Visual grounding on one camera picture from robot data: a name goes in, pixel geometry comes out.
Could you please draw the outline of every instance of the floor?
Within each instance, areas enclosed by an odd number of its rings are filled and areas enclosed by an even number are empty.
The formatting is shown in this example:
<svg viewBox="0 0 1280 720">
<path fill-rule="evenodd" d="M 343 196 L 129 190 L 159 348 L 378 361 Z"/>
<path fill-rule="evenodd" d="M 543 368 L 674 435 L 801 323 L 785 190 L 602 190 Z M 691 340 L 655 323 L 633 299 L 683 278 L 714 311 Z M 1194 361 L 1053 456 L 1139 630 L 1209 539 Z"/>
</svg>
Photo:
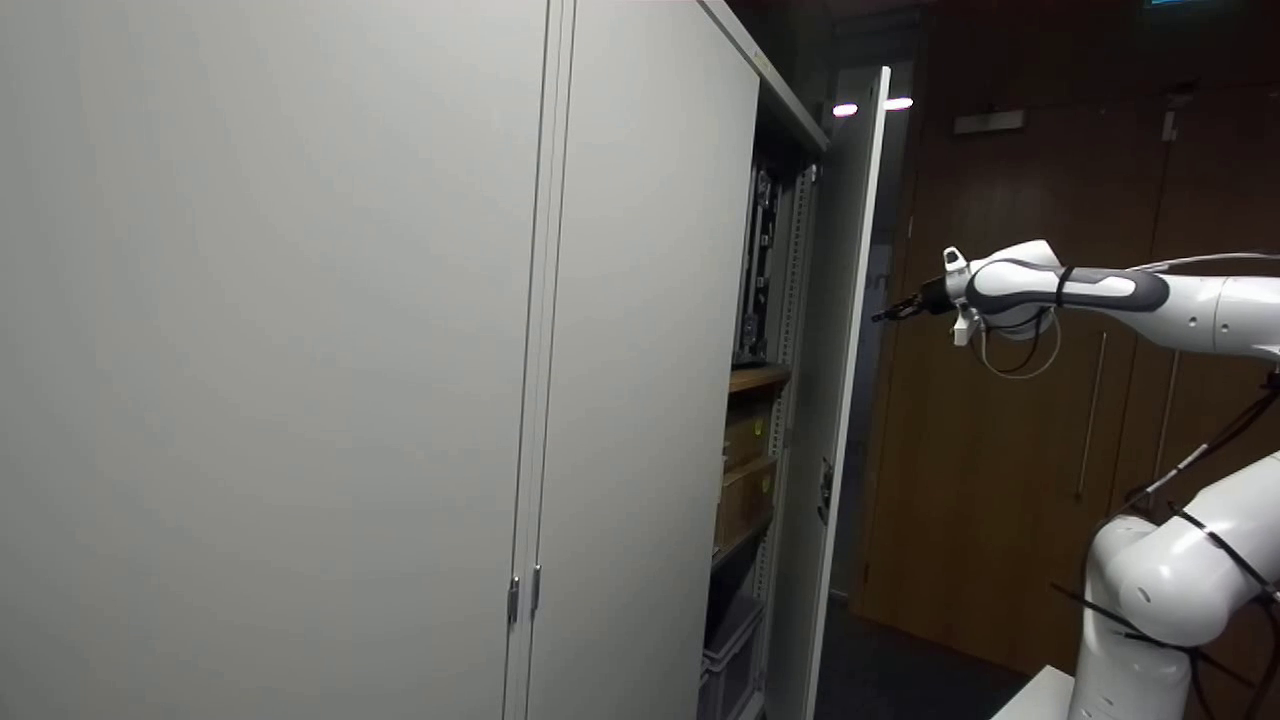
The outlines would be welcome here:
<svg viewBox="0 0 1280 720">
<path fill-rule="evenodd" d="M 1019 685 L 1019 671 L 832 608 L 817 720 L 988 720 Z"/>
</svg>

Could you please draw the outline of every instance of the robotic arm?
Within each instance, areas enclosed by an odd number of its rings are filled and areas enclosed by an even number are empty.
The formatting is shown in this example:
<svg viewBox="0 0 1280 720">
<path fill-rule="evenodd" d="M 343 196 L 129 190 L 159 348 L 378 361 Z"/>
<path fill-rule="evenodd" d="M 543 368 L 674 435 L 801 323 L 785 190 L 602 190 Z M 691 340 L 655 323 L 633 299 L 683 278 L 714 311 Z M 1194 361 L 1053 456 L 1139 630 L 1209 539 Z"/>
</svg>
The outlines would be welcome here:
<svg viewBox="0 0 1280 720">
<path fill-rule="evenodd" d="M 955 311 L 951 340 L 1029 340 L 1053 311 L 1099 311 L 1174 351 L 1280 364 L 1280 277 L 1178 277 L 1174 262 L 1065 266 L 1042 241 L 978 258 L 945 246 L 945 278 L 888 314 Z M 1228 619 L 1280 585 L 1280 450 L 1205 486 L 1169 523 L 1114 516 L 1087 556 L 1072 720 L 1174 720 Z"/>
</svg>

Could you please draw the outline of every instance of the white cabinet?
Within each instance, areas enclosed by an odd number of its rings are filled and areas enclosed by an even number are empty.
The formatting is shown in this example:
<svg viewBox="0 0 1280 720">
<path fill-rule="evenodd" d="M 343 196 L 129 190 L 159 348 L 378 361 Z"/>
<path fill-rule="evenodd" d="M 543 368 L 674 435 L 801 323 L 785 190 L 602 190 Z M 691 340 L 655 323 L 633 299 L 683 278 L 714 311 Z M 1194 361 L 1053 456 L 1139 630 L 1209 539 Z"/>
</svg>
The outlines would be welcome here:
<svg viewBox="0 0 1280 720">
<path fill-rule="evenodd" d="M 750 109 L 674 0 L 2 0 L 0 715 L 691 715 Z"/>
</svg>

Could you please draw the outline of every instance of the white robotic arm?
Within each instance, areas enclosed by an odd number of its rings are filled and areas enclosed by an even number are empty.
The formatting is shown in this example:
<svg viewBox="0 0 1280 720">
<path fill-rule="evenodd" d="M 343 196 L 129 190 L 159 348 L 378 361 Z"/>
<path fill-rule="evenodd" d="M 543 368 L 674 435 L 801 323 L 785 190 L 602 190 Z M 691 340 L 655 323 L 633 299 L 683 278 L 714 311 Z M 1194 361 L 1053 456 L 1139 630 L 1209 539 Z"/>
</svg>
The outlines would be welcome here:
<svg viewBox="0 0 1280 720">
<path fill-rule="evenodd" d="M 1029 340 L 1053 311 L 1102 311 L 1174 351 L 1280 364 L 1280 277 L 1178 277 L 1169 262 L 1065 266 L 1042 241 L 965 258 L 945 246 L 945 278 L 896 308 L 951 308 L 951 340 Z M 1174 720 L 1190 668 L 1228 619 L 1280 580 L 1280 450 L 1205 486 L 1169 523 L 1114 516 L 1096 533 L 1072 720 Z"/>
</svg>

